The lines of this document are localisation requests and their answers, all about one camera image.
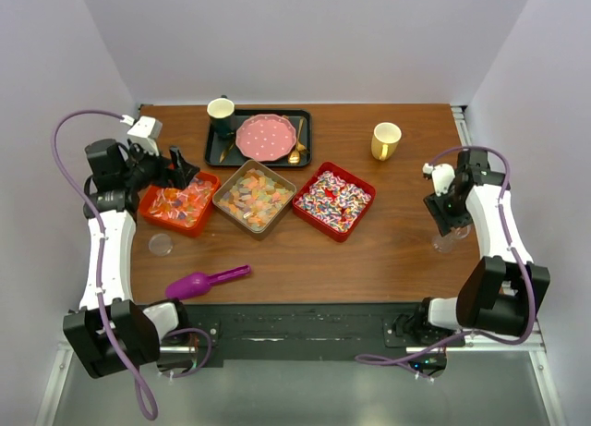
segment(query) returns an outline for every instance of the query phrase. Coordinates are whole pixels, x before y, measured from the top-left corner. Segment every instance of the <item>white wall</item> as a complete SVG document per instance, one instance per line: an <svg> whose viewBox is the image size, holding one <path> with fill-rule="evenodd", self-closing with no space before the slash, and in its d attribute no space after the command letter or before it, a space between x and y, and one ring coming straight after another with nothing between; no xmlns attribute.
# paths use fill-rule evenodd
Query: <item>white wall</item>
<svg viewBox="0 0 591 426"><path fill-rule="evenodd" d="M86 281L89 236L80 200L54 167L58 119L133 103L82 0L0 0L0 424L34 422L61 321ZM81 118L60 145L78 179L84 145L123 129Z"/></svg>
<svg viewBox="0 0 591 426"><path fill-rule="evenodd" d="M572 426L589 424L591 0L529 0L467 109L514 171L514 211L552 282L540 321Z"/></svg>
<svg viewBox="0 0 591 426"><path fill-rule="evenodd" d="M85 1L144 103L467 103L526 0Z"/></svg>

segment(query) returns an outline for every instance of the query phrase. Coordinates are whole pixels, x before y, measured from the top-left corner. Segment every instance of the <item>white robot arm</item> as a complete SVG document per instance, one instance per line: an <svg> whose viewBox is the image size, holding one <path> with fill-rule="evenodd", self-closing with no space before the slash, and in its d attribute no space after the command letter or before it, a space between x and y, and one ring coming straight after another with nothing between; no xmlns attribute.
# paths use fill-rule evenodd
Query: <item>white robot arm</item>
<svg viewBox="0 0 591 426"><path fill-rule="evenodd" d="M78 311L64 318L64 334L94 378L124 369L101 327L98 293L103 294L109 308L112 329L137 366L155 361L163 337L187 324L187 315L178 300L158 302L144 310L134 304L129 280L131 243L136 233L138 192L149 184L184 189L199 169L185 162L177 148L171 148L171 159L161 156L155 138L162 124L156 119L143 116L128 124L133 124L127 133L129 147L115 140L99 140L85 149L92 169L85 194L99 210L105 234L85 205L90 230L89 274ZM120 149L127 153L127 159ZM91 182L97 189L94 193L90 193ZM97 261L103 237L103 283L97 288Z"/></svg>
<svg viewBox="0 0 591 426"><path fill-rule="evenodd" d="M433 180L435 193L425 198L425 204L440 233L444 236L454 228L474 224L480 250L480 261L457 298L428 299L428 324L520 336L527 324L528 302L513 250L530 275L536 312L549 285L549 272L534 265L519 237L511 192L505 190L499 199L504 174L490 170L487 152L479 149L461 151L455 169L449 164L425 164L423 174ZM504 217L500 217L500 204ZM511 244L505 229L511 234ZM506 282L511 283L515 295L501 293Z"/></svg>

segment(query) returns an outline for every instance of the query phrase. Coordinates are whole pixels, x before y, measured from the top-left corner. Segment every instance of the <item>wooden table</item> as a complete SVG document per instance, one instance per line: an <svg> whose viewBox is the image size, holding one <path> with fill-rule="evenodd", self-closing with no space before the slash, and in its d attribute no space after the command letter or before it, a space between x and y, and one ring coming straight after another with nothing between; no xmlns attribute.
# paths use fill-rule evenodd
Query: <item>wooden table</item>
<svg viewBox="0 0 591 426"><path fill-rule="evenodd" d="M246 263L253 268L250 277L217 286L193 301L377 302L457 295L478 261L476 236L470 234L451 253L438 253L431 246L437 228L422 201L433 191L432 183L422 177L423 163L459 144L450 106L293 107L312 114L313 161L303 169L277 171L300 188L322 162L332 161L378 192L352 236L337 243L290 212L272 233L257 241L216 211L197 238L169 231L174 249L166 257L156 257L148 251L148 241L162 229L139 217L131 257L137 302L164 298L169 283L192 272L212 274ZM179 146L189 162L214 173L222 183L234 173L234 168L211 168L203 161L208 130L204 106L145 105L141 113L163 122L158 139L161 150ZM403 131L396 153L386 162L376 161L369 151L373 128L382 121L391 121ZM453 155L444 161L455 165Z"/></svg>

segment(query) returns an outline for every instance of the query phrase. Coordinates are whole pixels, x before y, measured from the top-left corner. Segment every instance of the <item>purple scoop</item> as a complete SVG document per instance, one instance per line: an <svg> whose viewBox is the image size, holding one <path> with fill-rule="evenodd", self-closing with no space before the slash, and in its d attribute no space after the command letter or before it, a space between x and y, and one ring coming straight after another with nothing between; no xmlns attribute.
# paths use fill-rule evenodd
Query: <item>purple scoop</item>
<svg viewBox="0 0 591 426"><path fill-rule="evenodd" d="M166 288L166 297L187 299L198 295L205 295L211 290L212 286L240 278L241 276L250 274L250 272L251 269L248 264L213 275L194 272L170 284Z"/></svg>

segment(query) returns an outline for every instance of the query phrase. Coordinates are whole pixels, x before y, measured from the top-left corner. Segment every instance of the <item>pink plate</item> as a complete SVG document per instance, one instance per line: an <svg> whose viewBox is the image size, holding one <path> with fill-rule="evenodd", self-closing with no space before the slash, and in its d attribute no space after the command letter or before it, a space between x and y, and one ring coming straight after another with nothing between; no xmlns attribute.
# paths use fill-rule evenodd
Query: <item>pink plate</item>
<svg viewBox="0 0 591 426"><path fill-rule="evenodd" d="M236 132L236 146L255 161L275 161L296 145L296 128L278 115L255 115Z"/></svg>

